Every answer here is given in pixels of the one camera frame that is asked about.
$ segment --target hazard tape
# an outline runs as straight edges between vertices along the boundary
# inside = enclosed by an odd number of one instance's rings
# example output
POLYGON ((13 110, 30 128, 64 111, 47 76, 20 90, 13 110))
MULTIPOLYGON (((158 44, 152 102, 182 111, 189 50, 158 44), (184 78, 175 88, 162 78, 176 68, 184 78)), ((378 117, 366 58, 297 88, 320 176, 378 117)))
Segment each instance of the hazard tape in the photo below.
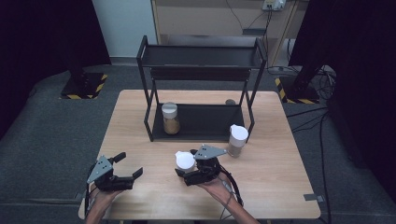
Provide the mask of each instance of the hazard tape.
POLYGON ((307 104, 307 105, 313 105, 313 104, 319 104, 319 100, 316 99, 289 99, 288 96, 285 93, 285 90, 283 89, 282 83, 280 82, 279 78, 275 79, 275 83, 277 86, 277 89, 279 90, 279 96, 280 100, 283 103, 289 103, 289 104, 307 104))
POLYGON ((107 75, 102 75, 98 86, 96 87, 96 91, 94 94, 84 95, 84 94, 67 94, 61 95, 60 99, 71 99, 71 100, 80 100, 80 99, 96 99, 99 95, 99 92, 102 90, 105 85, 105 81, 107 79, 107 75))

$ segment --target black shelf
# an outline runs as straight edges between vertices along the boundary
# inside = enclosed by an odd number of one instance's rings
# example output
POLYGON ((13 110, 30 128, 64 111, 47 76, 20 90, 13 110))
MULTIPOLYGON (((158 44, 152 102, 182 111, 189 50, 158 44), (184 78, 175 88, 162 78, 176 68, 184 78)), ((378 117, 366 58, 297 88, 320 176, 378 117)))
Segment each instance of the black shelf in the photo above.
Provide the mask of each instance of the black shelf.
POLYGON ((149 45, 144 36, 136 60, 142 79, 148 108, 144 123, 150 141, 205 140, 226 142, 233 124, 245 126, 242 103, 246 99, 250 135, 254 118, 252 104, 258 89, 266 58, 262 41, 257 38, 253 46, 174 46, 149 45), (149 91, 145 69, 149 68, 152 89, 149 91), (258 69, 251 96, 248 81, 251 69, 258 69), (163 103, 157 92, 161 80, 210 80, 243 82, 241 98, 235 105, 189 105, 177 104, 180 131, 167 134, 163 130, 163 103), (153 127, 149 127, 149 113, 153 100, 157 105, 153 127))

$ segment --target wooden tabletop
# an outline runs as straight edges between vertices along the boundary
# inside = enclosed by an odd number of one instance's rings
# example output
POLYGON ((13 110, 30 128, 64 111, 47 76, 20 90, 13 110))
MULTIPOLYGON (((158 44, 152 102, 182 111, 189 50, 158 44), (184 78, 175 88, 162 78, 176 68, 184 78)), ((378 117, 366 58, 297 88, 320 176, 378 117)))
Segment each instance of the wooden tabletop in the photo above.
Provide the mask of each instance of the wooden tabletop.
MULTIPOLYGON (((241 94, 240 91, 158 93, 160 102, 176 104, 224 104, 227 99, 238 102, 241 94)), ((126 158, 114 164, 114 175, 130 176, 140 167, 144 173, 136 179, 132 190, 116 198, 105 218, 219 219, 222 205, 205 190, 187 187, 176 175, 175 153, 198 149, 201 144, 226 148, 227 143, 150 142, 143 123, 146 109, 143 91, 120 93, 98 157, 111 158, 126 152, 126 158)), ((255 126, 240 157, 219 156, 220 164, 232 173, 245 208, 255 218, 319 217, 318 203, 304 199, 305 194, 314 192, 278 95, 258 91, 253 114, 255 126)), ((248 125, 247 111, 244 116, 248 125)), ((84 218, 83 204, 78 211, 81 218, 84 218)))

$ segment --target white power socket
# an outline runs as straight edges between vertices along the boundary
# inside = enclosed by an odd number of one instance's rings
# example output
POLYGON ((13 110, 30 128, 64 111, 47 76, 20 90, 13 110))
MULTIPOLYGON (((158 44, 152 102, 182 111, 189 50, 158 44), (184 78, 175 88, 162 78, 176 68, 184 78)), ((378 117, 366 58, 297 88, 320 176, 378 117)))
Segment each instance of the white power socket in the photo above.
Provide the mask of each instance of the white power socket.
POLYGON ((264 11, 279 11, 285 7, 286 0, 264 0, 262 4, 262 10, 264 11))

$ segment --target jar with brown contents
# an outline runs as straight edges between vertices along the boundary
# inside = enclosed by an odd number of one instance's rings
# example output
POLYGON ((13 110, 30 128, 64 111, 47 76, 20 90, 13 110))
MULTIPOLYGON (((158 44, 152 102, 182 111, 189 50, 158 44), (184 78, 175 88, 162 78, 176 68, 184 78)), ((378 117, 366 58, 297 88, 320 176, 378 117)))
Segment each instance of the jar with brown contents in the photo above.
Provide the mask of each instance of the jar with brown contents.
POLYGON ((177 105, 171 102, 163 104, 163 129, 168 134, 178 133, 180 122, 177 116, 177 105))

